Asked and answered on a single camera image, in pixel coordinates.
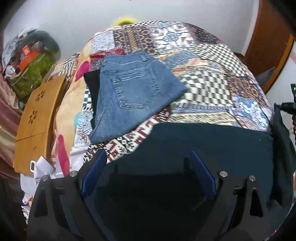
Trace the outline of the person's right hand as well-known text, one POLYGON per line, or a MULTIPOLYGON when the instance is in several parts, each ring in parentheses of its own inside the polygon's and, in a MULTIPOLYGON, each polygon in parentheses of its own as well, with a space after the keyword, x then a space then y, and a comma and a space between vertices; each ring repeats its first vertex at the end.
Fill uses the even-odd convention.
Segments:
POLYGON ((296 136, 296 115, 292 116, 293 134, 296 136))

